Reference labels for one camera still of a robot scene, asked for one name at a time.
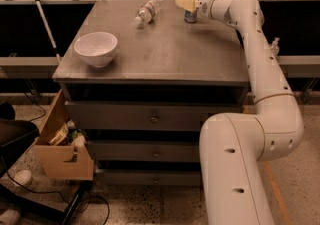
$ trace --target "floor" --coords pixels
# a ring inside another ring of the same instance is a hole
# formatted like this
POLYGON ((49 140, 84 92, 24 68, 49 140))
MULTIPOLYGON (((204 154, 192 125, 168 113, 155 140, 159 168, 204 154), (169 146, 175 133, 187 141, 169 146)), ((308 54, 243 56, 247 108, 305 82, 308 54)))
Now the floor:
MULTIPOLYGON (((48 110, 52 96, 43 96, 40 105, 48 110)), ((318 95, 312 95, 311 104, 301 105, 305 122, 304 141, 288 157, 259 164, 269 204, 277 225, 319 225, 320 224, 320 103, 318 95)), ((16 119, 30 120, 40 117, 43 110, 32 105, 25 96, 0 95, 1 100, 14 104, 16 119)), ((35 191, 60 191, 70 199, 78 187, 77 182, 48 179, 33 147, 12 166, 9 174, 13 177, 21 170, 32 172, 33 181, 29 186, 35 191)), ((53 208, 64 210, 67 204, 58 194, 35 194, 16 187, 7 175, 0 183, 18 195, 32 199, 53 208)), ((110 186, 101 180, 94 180, 89 193, 72 217, 71 224, 112 225, 206 225, 206 207, 203 190, 200 187, 163 186, 110 186)), ((0 199, 0 209, 9 204, 0 199)), ((55 224, 29 213, 23 213, 18 224, 55 224)))

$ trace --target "gray tabletop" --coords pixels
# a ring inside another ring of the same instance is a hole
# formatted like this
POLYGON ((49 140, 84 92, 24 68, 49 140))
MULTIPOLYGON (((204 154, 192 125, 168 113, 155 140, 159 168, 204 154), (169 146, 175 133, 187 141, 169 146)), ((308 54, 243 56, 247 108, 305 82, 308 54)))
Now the gray tabletop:
POLYGON ((163 0, 155 20, 138 29, 133 19, 146 1, 97 1, 53 78, 58 82, 93 83, 248 82, 244 53, 233 29, 200 16, 197 23, 186 23, 184 10, 176 7, 174 0, 163 0), (79 37, 96 31, 110 32, 119 42, 116 58, 103 68, 84 63, 73 48, 79 37))

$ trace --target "white robotic arm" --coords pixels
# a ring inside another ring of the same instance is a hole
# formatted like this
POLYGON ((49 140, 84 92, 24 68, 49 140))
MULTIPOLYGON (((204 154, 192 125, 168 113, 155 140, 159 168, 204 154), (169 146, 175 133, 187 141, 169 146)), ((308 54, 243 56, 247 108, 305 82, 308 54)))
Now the white robotic arm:
POLYGON ((263 31, 258 0, 176 0, 219 20, 242 37, 256 114, 218 114, 200 134, 200 161, 210 225, 274 224, 257 161, 298 147, 304 125, 289 84, 263 31))

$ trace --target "bowl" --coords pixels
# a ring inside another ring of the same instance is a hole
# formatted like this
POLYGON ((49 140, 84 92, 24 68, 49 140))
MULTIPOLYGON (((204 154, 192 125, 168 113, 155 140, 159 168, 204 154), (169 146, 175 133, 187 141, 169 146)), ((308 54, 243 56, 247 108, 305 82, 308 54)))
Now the bowl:
POLYGON ((107 32, 93 32, 80 37, 74 50, 81 60, 96 67, 107 66, 116 55, 117 38, 107 32))

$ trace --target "open cardboard box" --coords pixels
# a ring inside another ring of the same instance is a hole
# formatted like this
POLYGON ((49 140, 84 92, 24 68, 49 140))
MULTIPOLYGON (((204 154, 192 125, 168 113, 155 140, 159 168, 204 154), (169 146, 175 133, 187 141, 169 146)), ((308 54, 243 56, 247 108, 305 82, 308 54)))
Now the open cardboard box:
POLYGON ((68 121, 69 115, 64 104, 65 98, 60 90, 39 128, 40 136, 35 143, 36 153, 50 179, 93 180, 94 162, 86 147, 78 148, 74 158, 73 146, 48 145, 56 131, 68 121))

